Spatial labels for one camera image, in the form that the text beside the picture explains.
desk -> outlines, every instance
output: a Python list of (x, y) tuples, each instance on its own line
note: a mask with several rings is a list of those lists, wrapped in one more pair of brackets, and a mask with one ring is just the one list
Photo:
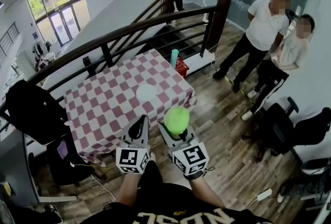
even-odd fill
[(7, 200), (16, 206), (76, 200), (77, 197), (40, 197), (30, 174), (25, 135), (15, 129), (0, 142), (0, 182), (8, 182), (12, 193)]
[[(149, 84), (155, 96), (141, 101), (136, 92)], [(104, 166), (98, 154), (120, 144), (121, 131), (131, 120), (147, 115), (151, 127), (163, 121), (174, 106), (191, 110), (197, 103), (194, 89), (154, 49), (107, 68), (66, 92), (68, 124), (78, 154)]]

